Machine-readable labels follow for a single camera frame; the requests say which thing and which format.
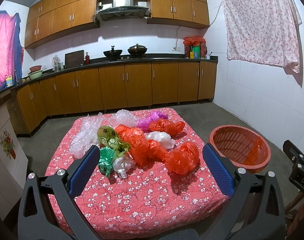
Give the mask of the dark green plastic bag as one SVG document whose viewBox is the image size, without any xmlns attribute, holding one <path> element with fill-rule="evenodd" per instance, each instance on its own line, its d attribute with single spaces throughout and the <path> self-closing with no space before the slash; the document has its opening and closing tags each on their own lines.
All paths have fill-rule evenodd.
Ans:
<svg viewBox="0 0 304 240">
<path fill-rule="evenodd" d="M 114 161 L 115 151 L 110 147 L 100 148 L 100 159 L 98 162 L 98 169 L 106 178 L 109 178 L 114 171 L 113 161 Z"/>
</svg>

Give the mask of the clear bubble wrap sheet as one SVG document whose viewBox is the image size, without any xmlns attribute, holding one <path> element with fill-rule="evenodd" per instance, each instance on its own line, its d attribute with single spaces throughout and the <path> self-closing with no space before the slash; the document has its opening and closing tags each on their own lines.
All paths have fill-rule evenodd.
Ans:
<svg viewBox="0 0 304 240">
<path fill-rule="evenodd" d="M 102 113 L 82 118 L 80 130 L 73 137 L 69 146 L 69 153 L 72 154 L 73 159 L 81 159 L 92 145 L 99 146 L 97 131 L 103 120 Z"/>
</svg>

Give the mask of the small white plastic bag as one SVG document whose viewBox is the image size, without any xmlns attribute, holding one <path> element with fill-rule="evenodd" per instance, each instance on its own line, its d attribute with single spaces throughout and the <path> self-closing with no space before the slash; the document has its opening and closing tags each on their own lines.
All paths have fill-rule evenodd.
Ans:
<svg viewBox="0 0 304 240">
<path fill-rule="evenodd" d="M 121 179 L 127 178 L 127 172 L 136 166 L 136 162 L 128 155 L 123 155 L 113 161 L 113 170 Z"/>
</svg>

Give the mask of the olive green paw bag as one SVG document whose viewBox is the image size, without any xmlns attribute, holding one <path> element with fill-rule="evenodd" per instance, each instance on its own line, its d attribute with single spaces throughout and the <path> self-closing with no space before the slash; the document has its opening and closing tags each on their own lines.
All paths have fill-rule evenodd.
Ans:
<svg viewBox="0 0 304 240">
<path fill-rule="evenodd" d="M 115 153 L 124 154 L 130 148 L 130 144 L 122 141 L 118 133 L 111 126 L 99 127 L 97 136 L 101 144 L 113 149 Z"/>
</svg>

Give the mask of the large orange plastic bag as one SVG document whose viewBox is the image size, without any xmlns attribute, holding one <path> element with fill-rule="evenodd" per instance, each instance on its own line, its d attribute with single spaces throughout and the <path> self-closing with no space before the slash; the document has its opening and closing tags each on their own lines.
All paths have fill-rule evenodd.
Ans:
<svg viewBox="0 0 304 240">
<path fill-rule="evenodd" d="M 146 139 L 140 128 L 118 125 L 115 130 L 122 141 L 130 144 L 129 153 L 139 166 L 166 161 L 168 151 L 158 141 Z"/>
</svg>

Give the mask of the small red plastic bag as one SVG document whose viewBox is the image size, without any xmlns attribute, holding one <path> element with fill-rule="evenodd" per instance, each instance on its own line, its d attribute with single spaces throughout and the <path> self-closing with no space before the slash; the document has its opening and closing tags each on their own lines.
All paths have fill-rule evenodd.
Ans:
<svg viewBox="0 0 304 240">
<path fill-rule="evenodd" d="M 166 132 L 171 137 L 176 136 L 181 133 L 185 127 L 185 122 L 178 121 L 172 122 L 168 119 L 159 118 L 157 121 L 152 121 L 149 123 L 149 130 L 152 132 Z"/>
</svg>

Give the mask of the flower decorated panel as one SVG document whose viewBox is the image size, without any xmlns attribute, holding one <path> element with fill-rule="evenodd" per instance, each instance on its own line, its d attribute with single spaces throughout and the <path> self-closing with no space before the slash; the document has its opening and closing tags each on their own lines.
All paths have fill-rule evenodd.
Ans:
<svg viewBox="0 0 304 240">
<path fill-rule="evenodd" d="M 21 198 L 28 159 L 13 130 L 6 105 L 0 107 L 0 218 Z"/>
</svg>

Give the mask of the lower wooden cabinets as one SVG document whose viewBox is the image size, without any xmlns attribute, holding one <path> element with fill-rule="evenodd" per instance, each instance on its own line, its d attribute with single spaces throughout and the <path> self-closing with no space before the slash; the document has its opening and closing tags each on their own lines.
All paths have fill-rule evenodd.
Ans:
<svg viewBox="0 0 304 240">
<path fill-rule="evenodd" d="M 31 134 L 49 116 L 214 98 L 217 64 L 166 61 L 77 70 L 24 85 L 8 104 L 15 133 Z"/>
</svg>

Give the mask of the wooden cabinets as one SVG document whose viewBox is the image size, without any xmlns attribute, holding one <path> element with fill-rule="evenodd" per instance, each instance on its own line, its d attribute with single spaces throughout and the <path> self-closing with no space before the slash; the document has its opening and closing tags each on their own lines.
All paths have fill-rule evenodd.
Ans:
<svg viewBox="0 0 304 240">
<path fill-rule="evenodd" d="M 77 70 L 24 85 L 8 104 L 15 133 L 31 134 L 49 116 L 214 98 L 217 64 L 166 61 Z"/>
<path fill-rule="evenodd" d="M 207 0 L 40 0 L 28 11 L 25 47 L 93 29 L 103 21 L 145 18 L 148 24 L 209 27 Z"/>
</svg>

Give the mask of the dark cutting board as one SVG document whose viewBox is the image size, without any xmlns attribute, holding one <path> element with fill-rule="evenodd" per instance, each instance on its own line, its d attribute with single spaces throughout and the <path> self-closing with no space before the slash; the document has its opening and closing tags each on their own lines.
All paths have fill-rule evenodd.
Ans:
<svg viewBox="0 0 304 240">
<path fill-rule="evenodd" d="M 78 67 L 84 65 L 85 52 L 84 50 L 78 50 L 64 55 L 64 69 Z"/>
</svg>

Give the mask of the red bottle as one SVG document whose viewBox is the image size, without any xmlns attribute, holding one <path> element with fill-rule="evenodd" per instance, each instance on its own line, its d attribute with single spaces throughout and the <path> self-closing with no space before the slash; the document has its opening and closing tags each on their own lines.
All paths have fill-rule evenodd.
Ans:
<svg viewBox="0 0 304 240">
<path fill-rule="evenodd" d="M 88 55 L 88 52 L 86 52 L 86 55 L 85 55 L 85 64 L 90 64 L 90 57 Z"/>
</svg>

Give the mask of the pink floral hanging cloth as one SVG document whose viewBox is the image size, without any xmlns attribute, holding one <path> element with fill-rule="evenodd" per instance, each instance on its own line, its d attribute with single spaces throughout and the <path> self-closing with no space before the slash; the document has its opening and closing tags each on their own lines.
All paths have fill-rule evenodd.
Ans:
<svg viewBox="0 0 304 240">
<path fill-rule="evenodd" d="M 293 0 L 221 0 L 227 59 L 300 73 L 299 25 Z"/>
</svg>

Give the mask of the green canister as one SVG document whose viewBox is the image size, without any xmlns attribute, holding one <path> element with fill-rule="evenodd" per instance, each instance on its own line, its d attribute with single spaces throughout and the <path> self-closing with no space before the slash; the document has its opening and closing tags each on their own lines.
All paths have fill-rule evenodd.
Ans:
<svg viewBox="0 0 304 240">
<path fill-rule="evenodd" d="M 193 47 L 194 59 L 200 59 L 200 46 Z"/>
</svg>

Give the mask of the black wok left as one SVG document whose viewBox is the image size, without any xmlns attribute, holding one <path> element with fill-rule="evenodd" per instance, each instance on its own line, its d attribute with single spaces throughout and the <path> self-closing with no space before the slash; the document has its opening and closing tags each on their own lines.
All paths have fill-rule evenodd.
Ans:
<svg viewBox="0 0 304 240">
<path fill-rule="evenodd" d="M 108 61 L 115 61 L 120 59 L 122 52 L 121 49 L 115 49 L 115 46 L 111 46 L 111 50 L 104 51 L 104 55 Z"/>
</svg>

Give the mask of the black countertop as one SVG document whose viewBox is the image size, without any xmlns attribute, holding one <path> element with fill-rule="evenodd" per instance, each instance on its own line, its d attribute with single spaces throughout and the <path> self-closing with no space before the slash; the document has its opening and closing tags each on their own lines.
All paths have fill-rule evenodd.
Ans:
<svg viewBox="0 0 304 240">
<path fill-rule="evenodd" d="M 78 70 L 85 70 L 89 68 L 101 68 L 101 67 L 107 67 L 107 66 L 113 66 L 116 64 L 129 64 L 129 63 L 146 63 L 146 62 L 170 62 L 170 61 L 177 61 L 177 62 L 212 62 L 212 63 L 218 63 L 219 58 L 218 56 L 210 56 L 210 59 L 188 59 L 184 58 L 181 54 L 145 54 L 142 58 L 133 59 L 129 56 L 121 57 L 119 60 L 115 61 L 108 61 L 105 57 L 94 59 L 93 63 L 90 64 L 84 64 L 80 66 L 75 66 L 72 68 L 67 68 L 63 70 L 59 70 L 57 72 L 54 72 L 53 70 L 46 70 L 44 74 L 42 74 L 39 78 L 26 81 L 25 83 L 19 83 L 16 84 L 9 89 L 18 89 L 20 87 L 23 87 L 25 85 L 29 85 L 30 83 L 40 81 L 42 79 L 46 79 L 52 76 L 60 75 L 60 74 L 66 74 L 69 72 L 74 72 Z"/>
</svg>

